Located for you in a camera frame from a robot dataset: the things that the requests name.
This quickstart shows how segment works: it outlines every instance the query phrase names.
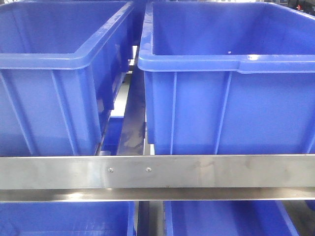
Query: blue plastic bin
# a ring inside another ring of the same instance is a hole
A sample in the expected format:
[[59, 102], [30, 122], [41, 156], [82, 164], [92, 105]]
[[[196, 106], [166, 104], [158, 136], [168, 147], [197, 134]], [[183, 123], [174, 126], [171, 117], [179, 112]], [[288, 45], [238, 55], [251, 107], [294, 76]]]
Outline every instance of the blue plastic bin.
[[0, 6], [0, 155], [91, 155], [128, 71], [126, 1]]
[[298, 236], [276, 201], [165, 202], [166, 236]]
[[138, 65], [156, 154], [315, 153], [310, 15], [263, 2], [149, 4]]
[[2, 203], [1, 236], [133, 236], [133, 202]]

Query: metal frame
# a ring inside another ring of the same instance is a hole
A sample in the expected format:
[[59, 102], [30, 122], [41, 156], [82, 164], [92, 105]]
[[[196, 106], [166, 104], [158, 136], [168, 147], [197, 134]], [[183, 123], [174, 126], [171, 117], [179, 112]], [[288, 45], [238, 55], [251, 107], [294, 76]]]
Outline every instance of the metal frame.
[[315, 199], [314, 154], [142, 155], [143, 72], [132, 76], [118, 156], [0, 157], [0, 201]]

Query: shelf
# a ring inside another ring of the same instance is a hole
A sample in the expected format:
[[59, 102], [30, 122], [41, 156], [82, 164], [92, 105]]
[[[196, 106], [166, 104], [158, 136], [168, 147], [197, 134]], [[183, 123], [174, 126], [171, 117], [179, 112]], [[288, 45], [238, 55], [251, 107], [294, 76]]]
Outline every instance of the shelf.
[[142, 155], [143, 82], [135, 66], [117, 156], [0, 157], [0, 201], [315, 199], [315, 154]]

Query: bin rib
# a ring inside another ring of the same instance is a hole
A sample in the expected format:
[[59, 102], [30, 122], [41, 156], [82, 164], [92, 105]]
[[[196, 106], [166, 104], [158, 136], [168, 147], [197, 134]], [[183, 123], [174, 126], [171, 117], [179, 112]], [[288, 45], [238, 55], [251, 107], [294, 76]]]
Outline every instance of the bin rib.
[[171, 148], [170, 148], [170, 154], [171, 155], [173, 154], [173, 148], [174, 148], [176, 90], [177, 90], [177, 72], [174, 73], [174, 85], [173, 85], [172, 128], [171, 128]]
[[4, 86], [7, 97], [11, 103], [11, 107], [14, 111], [15, 118], [17, 119], [19, 126], [21, 128], [22, 134], [24, 136], [25, 142], [29, 149], [30, 155], [39, 155], [38, 149], [35, 145], [35, 142], [32, 138], [32, 132], [30, 131], [30, 127], [28, 126], [27, 119], [25, 117], [25, 113], [21, 107], [19, 99], [16, 97], [16, 92], [13, 91], [13, 88], [6, 81], [3, 73], [0, 71], [0, 79]]
[[312, 128], [309, 130], [307, 130], [308, 132], [310, 132], [310, 139], [308, 139], [305, 145], [305, 148], [302, 150], [302, 153], [305, 154], [309, 154], [312, 150], [312, 147], [314, 146], [314, 142], [315, 142], [315, 125], [312, 124]]
[[224, 121], [227, 98], [228, 98], [228, 94], [230, 92], [230, 85], [231, 85], [231, 80], [232, 80], [232, 71], [227, 72], [226, 75], [228, 75], [228, 78], [226, 80], [226, 89], [225, 89], [225, 94], [224, 94], [224, 101], [223, 101], [223, 106], [222, 106], [222, 112], [221, 112], [221, 117], [220, 117], [220, 124], [219, 124], [219, 128], [218, 128], [217, 141], [216, 141], [216, 145], [215, 145], [214, 154], [217, 154], [218, 150], [219, 150], [219, 143], [220, 143], [220, 137], [221, 137], [222, 126], [223, 126], [223, 121]]
[[63, 115], [63, 121], [64, 121], [65, 128], [67, 130], [67, 134], [68, 134], [68, 138], [69, 138], [69, 142], [71, 145], [73, 155], [78, 155], [79, 154], [78, 143], [77, 143], [76, 138], [75, 138], [74, 126], [73, 126], [72, 120], [70, 118], [69, 106], [68, 106], [66, 99], [64, 97], [62, 85], [61, 85], [59, 79], [56, 78], [54, 71], [51, 71], [51, 78], [52, 78], [53, 83], [54, 83], [55, 91], [56, 91], [57, 98], [58, 98], [59, 107], [60, 107], [61, 113]]

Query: bin rim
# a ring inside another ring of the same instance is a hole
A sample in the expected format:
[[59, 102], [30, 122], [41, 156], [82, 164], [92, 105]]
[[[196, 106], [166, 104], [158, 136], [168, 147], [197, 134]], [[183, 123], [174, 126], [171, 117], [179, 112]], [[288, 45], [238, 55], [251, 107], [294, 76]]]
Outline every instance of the bin rim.
[[[4, 4], [0, 7], [24, 3], [70, 3], [82, 4], [89, 0], [24, 0]], [[128, 17], [134, 8], [133, 1], [98, 0], [106, 4], [125, 3], [101, 27], [97, 29], [74, 53], [0, 53], [0, 69], [62, 69], [74, 70], [89, 66], [93, 58], [105, 45], [119, 25]]]
[[236, 71], [251, 73], [315, 73], [315, 55], [155, 55], [153, 54], [154, 4], [264, 4], [314, 21], [306, 13], [271, 2], [151, 2], [147, 4], [138, 67], [150, 72]]

